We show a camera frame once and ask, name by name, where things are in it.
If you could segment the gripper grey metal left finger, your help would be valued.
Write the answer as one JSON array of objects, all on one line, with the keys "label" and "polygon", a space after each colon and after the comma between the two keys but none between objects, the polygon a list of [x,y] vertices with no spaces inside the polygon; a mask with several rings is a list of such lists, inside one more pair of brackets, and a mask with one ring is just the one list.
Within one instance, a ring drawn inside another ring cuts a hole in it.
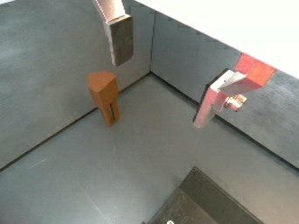
[{"label": "gripper grey metal left finger", "polygon": [[93,0],[102,17],[109,39],[113,64],[119,67],[134,56],[134,18],[122,0]]}]

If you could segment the gripper red metal right finger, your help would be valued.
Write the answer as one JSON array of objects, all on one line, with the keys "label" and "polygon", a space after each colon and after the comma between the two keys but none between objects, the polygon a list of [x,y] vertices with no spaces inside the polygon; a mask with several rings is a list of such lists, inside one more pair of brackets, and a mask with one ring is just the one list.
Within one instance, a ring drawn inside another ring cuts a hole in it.
[{"label": "gripper red metal right finger", "polygon": [[262,88],[276,70],[268,63],[242,53],[235,69],[226,69],[207,85],[194,117],[194,125],[203,128],[225,108],[238,111],[247,101],[243,94]]}]

